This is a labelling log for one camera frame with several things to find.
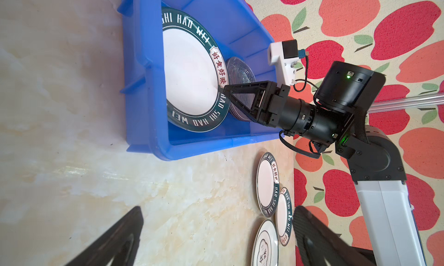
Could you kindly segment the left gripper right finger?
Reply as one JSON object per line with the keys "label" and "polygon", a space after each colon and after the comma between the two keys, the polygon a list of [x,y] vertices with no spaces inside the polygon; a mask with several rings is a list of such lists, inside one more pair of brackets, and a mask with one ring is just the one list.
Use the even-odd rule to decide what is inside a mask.
{"label": "left gripper right finger", "polygon": [[374,266],[373,251],[355,248],[303,206],[294,209],[293,229],[305,266]]}

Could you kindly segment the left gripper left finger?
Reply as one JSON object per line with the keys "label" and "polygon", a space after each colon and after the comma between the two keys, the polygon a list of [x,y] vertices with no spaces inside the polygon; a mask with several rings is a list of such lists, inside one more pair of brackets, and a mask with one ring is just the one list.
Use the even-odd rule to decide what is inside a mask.
{"label": "left gripper left finger", "polygon": [[68,265],[132,266],[139,248],[143,223],[141,207],[136,206]]}

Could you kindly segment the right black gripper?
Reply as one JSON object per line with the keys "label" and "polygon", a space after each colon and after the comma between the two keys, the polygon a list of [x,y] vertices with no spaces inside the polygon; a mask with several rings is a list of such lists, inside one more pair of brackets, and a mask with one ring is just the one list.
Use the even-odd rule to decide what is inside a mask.
{"label": "right black gripper", "polygon": [[237,119],[280,128],[312,141],[336,141],[347,116],[300,98],[289,96],[290,87],[273,81],[226,85],[223,95],[233,106]]}

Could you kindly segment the green rim plate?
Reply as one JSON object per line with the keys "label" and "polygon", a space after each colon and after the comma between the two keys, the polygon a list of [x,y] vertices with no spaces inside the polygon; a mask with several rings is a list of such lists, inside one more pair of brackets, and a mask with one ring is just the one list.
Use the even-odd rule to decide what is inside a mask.
{"label": "green rim plate", "polygon": [[280,192],[279,169],[272,153],[261,156],[256,173],[257,201],[261,213],[271,218],[277,208]]}
{"label": "green rim plate", "polygon": [[222,52],[189,14],[163,7],[161,19],[168,120],[187,131],[209,132],[221,125],[230,106],[222,93],[228,84]]}
{"label": "green rim plate", "polygon": [[282,187],[275,212],[276,231],[282,246],[287,246],[290,241],[292,218],[293,206],[290,192],[286,187]]}

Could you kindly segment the white plate black pattern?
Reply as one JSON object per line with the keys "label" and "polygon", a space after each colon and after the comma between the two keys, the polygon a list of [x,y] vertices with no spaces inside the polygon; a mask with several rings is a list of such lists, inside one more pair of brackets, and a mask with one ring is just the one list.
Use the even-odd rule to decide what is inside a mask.
{"label": "white plate black pattern", "polygon": [[279,260],[276,227],[269,219],[263,221],[254,241],[251,266],[277,266]]}

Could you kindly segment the blue plastic bin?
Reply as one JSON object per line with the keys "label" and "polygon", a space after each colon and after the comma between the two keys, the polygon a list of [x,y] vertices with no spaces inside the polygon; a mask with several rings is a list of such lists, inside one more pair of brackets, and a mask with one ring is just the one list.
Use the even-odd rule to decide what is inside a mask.
{"label": "blue plastic bin", "polygon": [[277,128],[227,115],[206,133],[168,121],[163,62],[162,7],[172,7],[203,24],[225,58],[243,59],[259,81],[276,81],[268,64],[272,36],[245,0],[121,0],[128,150],[171,161],[218,150],[276,140]]}

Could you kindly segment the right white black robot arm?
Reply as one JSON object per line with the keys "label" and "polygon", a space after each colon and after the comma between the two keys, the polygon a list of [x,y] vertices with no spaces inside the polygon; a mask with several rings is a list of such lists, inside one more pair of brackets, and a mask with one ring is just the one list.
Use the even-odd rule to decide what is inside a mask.
{"label": "right white black robot arm", "polygon": [[365,116],[385,76],[333,62],[308,104],[272,81],[227,85],[221,92],[249,119],[277,127],[279,138],[307,138],[307,157],[317,159],[331,145],[348,162],[370,250],[351,247],[305,207],[295,208],[293,229],[306,266],[423,266],[426,263],[409,201],[407,176],[396,145]]}

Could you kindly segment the right aluminium corner post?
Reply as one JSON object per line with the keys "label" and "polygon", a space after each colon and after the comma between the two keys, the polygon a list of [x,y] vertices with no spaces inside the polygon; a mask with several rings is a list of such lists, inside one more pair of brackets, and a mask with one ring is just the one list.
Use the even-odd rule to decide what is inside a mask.
{"label": "right aluminium corner post", "polygon": [[428,107],[431,105],[442,105],[444,103],[444,94],[422,95],[409,98],[400,98],[396,100],[373,103],[368,113],[380,113],[405,110],[409,108]]}

